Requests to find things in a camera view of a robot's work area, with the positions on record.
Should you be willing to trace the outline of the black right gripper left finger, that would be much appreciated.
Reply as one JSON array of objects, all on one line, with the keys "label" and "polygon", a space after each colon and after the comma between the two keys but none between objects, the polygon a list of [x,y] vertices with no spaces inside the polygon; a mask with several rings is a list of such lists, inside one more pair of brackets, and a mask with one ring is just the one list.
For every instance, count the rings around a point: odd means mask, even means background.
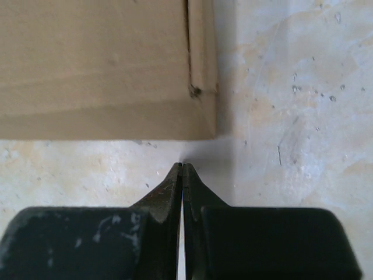
[{"label": "black right gripper left finger", "polygon": [[1,239],[2,279],[176,279],[182,166],[132,206],[28,207]]}]

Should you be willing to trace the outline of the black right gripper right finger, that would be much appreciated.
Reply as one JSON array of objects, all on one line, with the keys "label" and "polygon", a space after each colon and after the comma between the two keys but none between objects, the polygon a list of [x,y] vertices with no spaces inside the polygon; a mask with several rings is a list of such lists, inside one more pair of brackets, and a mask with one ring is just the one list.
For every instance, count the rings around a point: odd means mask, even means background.
[{"label": "black right gripper right finger", "polygon": [[187,279],[361,279],[337,217],[320,208],[230,206],[182,174]]}]

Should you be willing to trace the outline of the brown cardboard box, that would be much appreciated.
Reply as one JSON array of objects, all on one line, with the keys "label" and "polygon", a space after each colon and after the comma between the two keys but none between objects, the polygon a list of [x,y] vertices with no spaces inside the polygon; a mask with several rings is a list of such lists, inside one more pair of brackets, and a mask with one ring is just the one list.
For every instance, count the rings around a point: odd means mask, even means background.
[{"label": "brown cardboard box", "polygon": [[216,134],[212,1],[2,1],[1,138]]}]

